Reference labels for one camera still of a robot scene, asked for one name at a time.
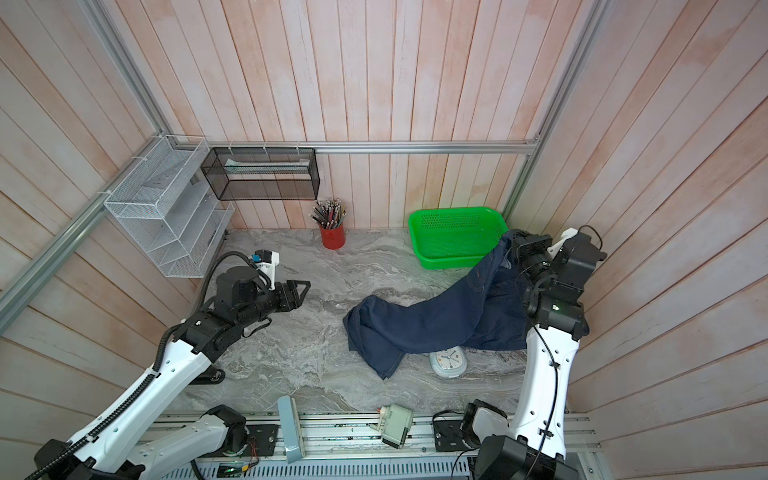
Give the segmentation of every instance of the red pencil cup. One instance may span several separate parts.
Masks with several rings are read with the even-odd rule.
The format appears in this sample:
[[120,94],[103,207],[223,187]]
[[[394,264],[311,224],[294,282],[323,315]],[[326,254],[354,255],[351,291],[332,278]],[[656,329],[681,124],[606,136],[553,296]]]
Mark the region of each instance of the red pencil cup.
[[323,246],[325,248],[328,250],[338,250],[344,246],[346,241],[344,237],[344,223],[331,230],[321,228],[320,236],[323,238]]

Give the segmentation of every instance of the wooden wall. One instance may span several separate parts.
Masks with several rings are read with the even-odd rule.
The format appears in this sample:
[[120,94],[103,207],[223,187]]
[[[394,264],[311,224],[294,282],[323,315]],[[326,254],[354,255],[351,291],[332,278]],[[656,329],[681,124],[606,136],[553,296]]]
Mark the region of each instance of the wooden wall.
[[569,401],[616,478],[768,478],[766,25],[616,3],[512,217],[603,236]]
[[[533,138],[593,0],[104,0],[174,133],[212,141]],[[514,154],[321,155],[347,227],[503,209]],[[239,228],[311,202],[241,201]]]
[[[153,134],[77,0],[0,2],[0,289]],[[117,398],[193,294],[102,221],[0,338],[3,475]]]

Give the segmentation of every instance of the gray marble surface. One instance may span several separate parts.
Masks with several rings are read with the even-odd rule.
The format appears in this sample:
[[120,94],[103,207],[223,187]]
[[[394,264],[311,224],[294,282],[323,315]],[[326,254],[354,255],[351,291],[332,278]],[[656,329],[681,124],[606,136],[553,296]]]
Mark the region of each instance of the gray marble surface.
[[[364,297],[375,294],[411,305],[441,293],[468,269],[421,268],[407,230],[351,230],[346,235],[346,245],[336,251],[323,248],[316,230],[229,235],[222,251],[279,252],[277,280],[309,280],[312,288],[301,308],[275,313],[271,326],[219,358],[217,365],[227,372],[221,384],[188,386],[167,411],[204,411],[225,403],[241,412],[273,412],[279,397],[291,395],[301,412],[370,412],[391,403],[421,413],[463,411],[475,398],[514,412],[524,351],[469,350],[467,371],[458,379],[439,378],[427,354],[406,355],[387,380],[349,351],[341,320]],[[227,260],[217,271],[238,261]]]

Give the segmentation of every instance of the white alarm clock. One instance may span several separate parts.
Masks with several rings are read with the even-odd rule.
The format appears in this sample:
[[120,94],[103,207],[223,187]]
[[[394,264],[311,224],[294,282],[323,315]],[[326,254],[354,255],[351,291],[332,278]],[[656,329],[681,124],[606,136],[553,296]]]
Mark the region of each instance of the white alarm clock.
[[429,364],[438,376],[454,379],[467,370],[467,357],[460,346],[429,354]]

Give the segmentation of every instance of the green plastic basket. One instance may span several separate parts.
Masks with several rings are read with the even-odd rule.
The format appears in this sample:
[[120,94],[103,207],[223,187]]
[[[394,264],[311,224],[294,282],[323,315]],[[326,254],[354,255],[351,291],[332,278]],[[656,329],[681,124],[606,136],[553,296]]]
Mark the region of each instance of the green plastic basket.
[[408,218],[413,251],[430,270],[475,266],[509,230],[487,207],[419,210]]

